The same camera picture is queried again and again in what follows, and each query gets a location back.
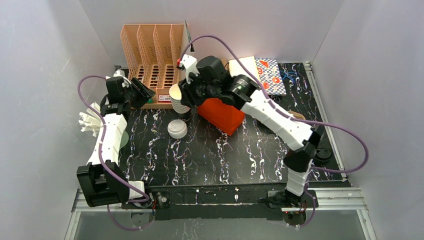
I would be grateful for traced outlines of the brown pulp cup carrier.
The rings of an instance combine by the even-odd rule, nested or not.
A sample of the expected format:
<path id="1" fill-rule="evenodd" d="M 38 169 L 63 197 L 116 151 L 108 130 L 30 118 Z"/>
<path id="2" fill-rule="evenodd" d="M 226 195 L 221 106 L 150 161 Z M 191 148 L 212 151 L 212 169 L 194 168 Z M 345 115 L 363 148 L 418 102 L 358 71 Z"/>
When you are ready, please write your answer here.
<path id="1" fill-rule="evenodd" d="M 304 121 L 304 120 L 306 120 L 306 118 L 301 113 L 298 113 L 298 112 L 295 112 L 295 111 L 289 110 L 288 115 L 289 115 L 289 119 L 292 120 L 292 121 Z"/>

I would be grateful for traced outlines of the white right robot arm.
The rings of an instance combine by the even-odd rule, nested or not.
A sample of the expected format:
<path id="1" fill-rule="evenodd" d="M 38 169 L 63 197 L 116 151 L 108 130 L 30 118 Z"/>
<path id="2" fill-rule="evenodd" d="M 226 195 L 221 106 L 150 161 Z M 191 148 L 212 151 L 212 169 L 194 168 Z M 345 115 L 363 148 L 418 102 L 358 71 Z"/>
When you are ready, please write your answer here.
<path id="1" fill-rule="evenodd" d="M 284 159 L 288 167 L 285 192 L 289 197 L 302 197 L 323 132 L 277 105 L 251 74 L 232 76 L 215 56 L 198 61 L 185 54 L 177 60 L 176 67 L 185 74 L 178 84 L 182 105 L 195 108 L 208 99 L 219 99 L 255 118 L 288 145 L 290 150 Z"/>

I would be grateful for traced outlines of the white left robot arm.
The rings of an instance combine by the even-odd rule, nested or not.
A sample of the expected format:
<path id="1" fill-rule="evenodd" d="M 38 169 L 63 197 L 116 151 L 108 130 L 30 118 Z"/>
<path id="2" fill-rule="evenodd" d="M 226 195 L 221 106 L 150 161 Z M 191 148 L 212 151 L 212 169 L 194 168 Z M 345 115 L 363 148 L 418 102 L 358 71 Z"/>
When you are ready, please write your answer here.
<path id="1" fill-rule="evenodd" d="M 78 95 L 86 105 L 79 113 L 82 132 L 91 131 L 96 137 L 93 152 L 85 165 L 77 168 L 76 176 L 90 207 L 112 204 L 144 204 L 152 200 L 142 180 L 127 180 L 119 167 L 129 114 L 133 107 L 142 107 L 155 93 L 136 78 L 123 73 L 103 77 L 107 94 L 100 103 L 87 103 L 79 89 Z"/>

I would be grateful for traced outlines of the orange paper bag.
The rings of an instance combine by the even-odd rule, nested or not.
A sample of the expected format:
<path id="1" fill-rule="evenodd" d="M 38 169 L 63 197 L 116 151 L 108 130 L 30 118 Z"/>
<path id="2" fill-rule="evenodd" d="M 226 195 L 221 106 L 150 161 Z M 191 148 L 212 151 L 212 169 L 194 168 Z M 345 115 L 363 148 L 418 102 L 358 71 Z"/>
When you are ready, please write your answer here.
<path id="1" fill-rule="evenodd" d="M 198 114 L 231 136 L 245 119 L 245 114 L 233 106 L 224 104 L 218 98 L 209 98 L 197 107 Z"/>

